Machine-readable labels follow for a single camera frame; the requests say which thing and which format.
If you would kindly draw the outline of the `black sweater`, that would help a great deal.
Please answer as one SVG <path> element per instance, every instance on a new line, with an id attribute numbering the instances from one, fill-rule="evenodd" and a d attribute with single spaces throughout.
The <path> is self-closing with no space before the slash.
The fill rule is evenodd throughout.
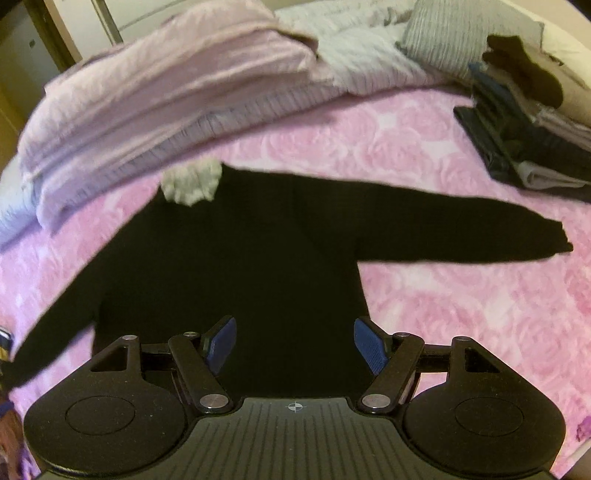
<path id="1" fill-rule="evenodd" d="M 157 193 L 80 271 L 1 368 L 9 391 L 83 330 L 100 351 L 238 324 L 219 383 L 240 395 L 360 394 L 353 341 L 369 309 L 362 262 L 530 261 L 572 250 L 560 222 L 525 207 L 388 185 L 222 167 L 211 200 Z"/>

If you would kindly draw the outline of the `pink floral bed blanket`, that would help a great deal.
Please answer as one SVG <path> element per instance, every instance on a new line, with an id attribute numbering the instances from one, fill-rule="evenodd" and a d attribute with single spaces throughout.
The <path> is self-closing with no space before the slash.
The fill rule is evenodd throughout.
<path id="1" fill-rule="evenodd" d="M 95 332 L 6 456 L 46 479 L 547 479 L 557 406 L 472 338 L 385 332 L 359 266 L 572 249 L 498 200 L 175 166 L 2 364 L 9 392 Z"/>

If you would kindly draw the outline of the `brown garment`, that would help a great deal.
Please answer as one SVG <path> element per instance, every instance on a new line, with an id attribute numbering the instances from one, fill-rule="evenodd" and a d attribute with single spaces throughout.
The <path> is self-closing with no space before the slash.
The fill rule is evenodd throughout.
<path id="1" fill-rule="evenodd" d="M 22 452 L 24 448 L 23 424 L 14 408 L 1 409 L 1 462 L 6 466 L 2 478 L 17 480 L 22 478 Z"/>

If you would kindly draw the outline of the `stack of folded clothes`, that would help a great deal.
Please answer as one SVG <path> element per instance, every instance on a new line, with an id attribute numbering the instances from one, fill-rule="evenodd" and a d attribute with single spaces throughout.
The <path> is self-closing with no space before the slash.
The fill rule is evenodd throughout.
<path id="1" fill-rule="evenodd" d="M 519 36 L 491 35 L 469 65 L 471 107 L 454 115 L 489 176 L 522 190 L 590 200 L 590 88 Z"/>

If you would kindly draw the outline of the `lavender folded quilt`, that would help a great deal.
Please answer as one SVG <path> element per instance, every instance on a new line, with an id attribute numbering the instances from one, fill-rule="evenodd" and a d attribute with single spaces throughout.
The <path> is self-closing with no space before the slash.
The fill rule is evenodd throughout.
<path id="1" fill-rule="evenodd" d="M 269 93 L 239 106 L 207 113 L 198 118 L 182 138 L 166 143 L 163 162 L 94 197 L 160 168 L 196 145 L 307 110 L 345 94 L 368 96 L 392 88 L 440 84 L 443 80 L 440 74 L 424 69 L 398 47 L 413 8 L 410 1 L 318 1 L 272 11 L 283 25 L 317 40 L 318 59 L 329 67 L 332 82 Z M 21 173 L 17 149 L 1 175 L 3 243 L 19 237 L 31 224 L 39 224 L 36 217 L 38 193 L 37 185 L 25 180 Z M 84 203 L 66 210 L 58 223 Z"/>

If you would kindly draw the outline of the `pink folded quilt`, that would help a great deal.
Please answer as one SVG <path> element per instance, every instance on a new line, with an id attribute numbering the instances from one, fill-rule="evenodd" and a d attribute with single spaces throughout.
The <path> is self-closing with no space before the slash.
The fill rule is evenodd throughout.
<path id="1" fill-rule="evenodd" d="M 206 1 L 148 35 L 55 78 L 19 140 L 45 229 L 62 214 L 166 159 L 201 116 L 269 93 L 332 82 L 313 36 L 259 1 Z"/>

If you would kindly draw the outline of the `grey striped pillow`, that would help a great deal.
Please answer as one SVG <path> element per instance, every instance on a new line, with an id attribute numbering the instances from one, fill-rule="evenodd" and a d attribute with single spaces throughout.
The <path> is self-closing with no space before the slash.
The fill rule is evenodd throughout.
<path id="1" fill-rule="evenodd" d="M 469 85 L 490 35 L 542 45 L 544 26 L 503 1 L 423 0 L 415 4 L 398 47 L 410 59 Z"/>

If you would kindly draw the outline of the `white sliding wardrobe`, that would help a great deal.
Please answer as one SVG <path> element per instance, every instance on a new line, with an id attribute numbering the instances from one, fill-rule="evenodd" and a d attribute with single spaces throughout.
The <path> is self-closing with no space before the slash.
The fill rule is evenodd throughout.
<path id="1" fill-rule="evenodd" d="M 148 34 L 198 1 L 54 0 L 44 4 L 74 60 L 80 61 Z"/>

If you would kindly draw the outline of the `white mattress edge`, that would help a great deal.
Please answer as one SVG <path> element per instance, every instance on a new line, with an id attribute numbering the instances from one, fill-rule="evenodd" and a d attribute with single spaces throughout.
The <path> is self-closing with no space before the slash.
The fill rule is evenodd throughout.
<path id="1" fill-rule="evenodd" d="M 506 1 L 544 24 L 542 48 L 590 85 L 590 21 L 569 1 Z"/>

